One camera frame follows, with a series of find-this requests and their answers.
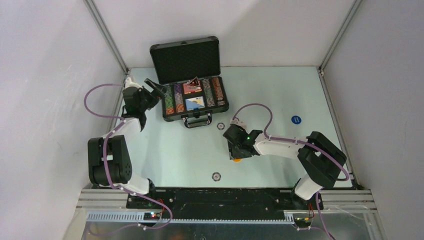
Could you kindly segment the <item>red playing card box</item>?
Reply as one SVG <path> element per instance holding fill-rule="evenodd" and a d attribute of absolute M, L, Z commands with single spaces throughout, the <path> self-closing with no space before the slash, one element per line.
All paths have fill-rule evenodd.
<path fill-rule="evenodd" d="M 194 94 L 194 93 L 198 93 L 202 91 L 202 87 L 200 84 L 192 85 L 192 84 L 184 83 L 182 86 L 183 86 L 183 92 L 186 95 Z"/>

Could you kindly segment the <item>triangular dealer button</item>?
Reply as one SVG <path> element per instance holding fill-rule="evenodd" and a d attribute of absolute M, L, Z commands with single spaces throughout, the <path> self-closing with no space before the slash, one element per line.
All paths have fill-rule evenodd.
<path fill-rule="evenodd" d="M 201 86 L 200 80 L 197 76 L 189 80 L 186 84 L 192 88 L 197 88 Z"/>

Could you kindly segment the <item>black poker set case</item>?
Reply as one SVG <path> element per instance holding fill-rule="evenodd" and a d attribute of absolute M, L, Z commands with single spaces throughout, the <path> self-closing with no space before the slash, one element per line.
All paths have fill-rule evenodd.
<path fill-rule="evenodd" d="M 208 126 L 230 104 L 221 77 L 216 36 L 154 44 L 149 53 L 158 83 L 165 87 L 162 118 L 188 129 Z"/>

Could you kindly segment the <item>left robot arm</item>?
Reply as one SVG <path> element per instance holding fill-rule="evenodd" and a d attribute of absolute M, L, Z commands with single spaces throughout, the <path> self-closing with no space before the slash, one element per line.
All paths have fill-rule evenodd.
<path fill-rule="evenodd" d="M 158 194 L 150 190 L 148 178 L 133 172 L 128 143 L 142 132 L 147 121 L 146 111 L 155 107 L 164 97 L 166 87 L 145 79 L 152 88 L 146 89 L 128 76 L 122 88 L 123 106 L 119 116 L 112 116 L 117 125 L 101 137 L 91 138 L 87 143 L 88 175 L 92 184 L 123 190 L 133 196 L 145 208 L 153 208 Z"/>

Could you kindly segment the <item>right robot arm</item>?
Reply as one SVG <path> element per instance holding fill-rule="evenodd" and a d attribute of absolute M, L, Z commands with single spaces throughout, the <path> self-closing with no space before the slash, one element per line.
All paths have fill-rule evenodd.
<path fill-rule="evenodd" d="M 297 209 L 308 206 L 321 189 L 350 180 L 344 168 L 347 156 L 318 131 L 305 137 L 284 138 L 257 129 L 247 132 L 242 126 L 231 124 L 223 137 L 231 159 L 270 155 L 298 160 L 306 174 L 295 184 L 290 196 L 291 204 Z"/>

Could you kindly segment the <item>blue round button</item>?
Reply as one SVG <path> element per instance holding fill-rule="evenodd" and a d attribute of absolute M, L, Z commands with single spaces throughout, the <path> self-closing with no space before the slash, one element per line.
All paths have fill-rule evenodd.
<path fill-rule="evenodd" d="M 291 122 L 295 125 L 299 125 L 302 123 L 302 118 L 298 115 L 294 115 L 291 117 Z"/>

